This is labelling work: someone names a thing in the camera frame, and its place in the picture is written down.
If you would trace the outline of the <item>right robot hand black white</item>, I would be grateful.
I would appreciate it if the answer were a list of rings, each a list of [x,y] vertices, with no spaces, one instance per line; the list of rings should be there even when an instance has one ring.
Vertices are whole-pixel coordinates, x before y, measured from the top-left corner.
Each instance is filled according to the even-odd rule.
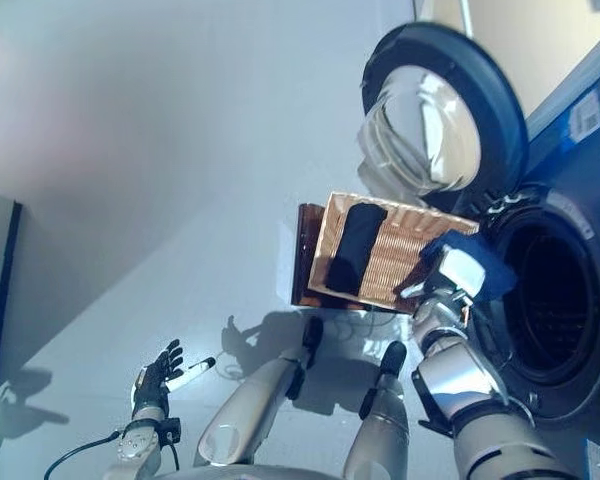
[[[410,299],[443,291],[448,295],[459,293],[473,299],[480,292],[485,278],[484,267],[471,255],[444,245],[421,259],[396,288],[396,293],[401,299]]]

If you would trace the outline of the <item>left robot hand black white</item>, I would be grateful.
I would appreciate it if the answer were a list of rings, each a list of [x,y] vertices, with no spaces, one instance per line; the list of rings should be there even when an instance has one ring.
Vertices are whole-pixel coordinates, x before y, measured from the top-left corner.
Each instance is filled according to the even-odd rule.
[[[133,417],[146,408],[158,408],[167,416],[168,396],[216,365],[214,357],[207,357],[186,367],[183,352],[180,340],[174,339],[152,363],[141,368],[131,391]]]

